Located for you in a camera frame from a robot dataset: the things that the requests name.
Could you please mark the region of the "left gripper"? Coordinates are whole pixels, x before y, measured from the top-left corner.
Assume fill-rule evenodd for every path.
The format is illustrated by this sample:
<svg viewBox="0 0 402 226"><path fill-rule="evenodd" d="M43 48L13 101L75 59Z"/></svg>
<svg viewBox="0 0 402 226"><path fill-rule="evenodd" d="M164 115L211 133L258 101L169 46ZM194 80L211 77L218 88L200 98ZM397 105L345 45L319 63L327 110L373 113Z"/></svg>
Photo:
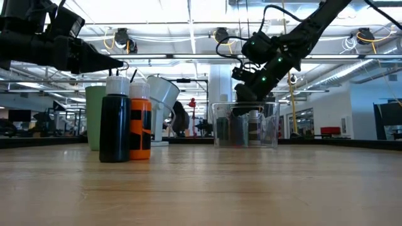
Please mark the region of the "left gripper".
<svg viewBox="0 0 402 226"><path fill-rule="evenodd" d="M99 53L85 40L81 42L66 36L48 40L40 35L1 33L1 68L9 70L12 61L50 66L74 74L123 66L123 61Z"/></svg>

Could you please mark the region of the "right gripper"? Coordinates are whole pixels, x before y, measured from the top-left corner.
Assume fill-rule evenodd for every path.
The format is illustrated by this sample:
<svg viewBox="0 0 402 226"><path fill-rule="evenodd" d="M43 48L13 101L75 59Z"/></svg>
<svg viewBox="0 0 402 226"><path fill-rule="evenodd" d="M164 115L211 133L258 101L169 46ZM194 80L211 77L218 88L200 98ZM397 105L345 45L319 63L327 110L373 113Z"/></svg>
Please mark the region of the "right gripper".
<svg viewBox="0 0 402 226"><path fill-rule="evenodd" d="M255 72L235 67L232 78L243 81L234 88L238 101L234 105L234 115L242 116L252 110L260 111L263 105L259 102L263 101L283 78L283 64L267 63Z"/></svg>

